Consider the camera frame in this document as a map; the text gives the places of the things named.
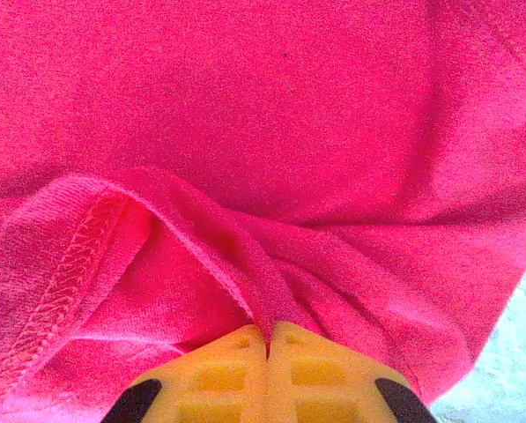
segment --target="stitched hem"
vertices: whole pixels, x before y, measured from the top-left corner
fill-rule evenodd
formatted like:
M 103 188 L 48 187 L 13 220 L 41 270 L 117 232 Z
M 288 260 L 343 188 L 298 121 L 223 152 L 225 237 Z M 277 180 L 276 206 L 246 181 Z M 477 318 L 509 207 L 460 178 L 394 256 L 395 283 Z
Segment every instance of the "stitched hem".
M 79 223 L 40 303 L 0 362 L 0 403 L 62 328 L 79 288 L 92 276 L 126 203 L 125 196 L 105 189 Z

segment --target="pink fabric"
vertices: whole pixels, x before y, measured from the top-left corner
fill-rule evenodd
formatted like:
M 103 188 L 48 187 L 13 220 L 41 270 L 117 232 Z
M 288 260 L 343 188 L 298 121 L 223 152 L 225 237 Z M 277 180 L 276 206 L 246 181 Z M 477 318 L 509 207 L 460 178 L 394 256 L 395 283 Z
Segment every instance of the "pink fabric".
M 0 1 L 0 421 L 277 320 L 429 403 L 525 270 L 526 0 Z

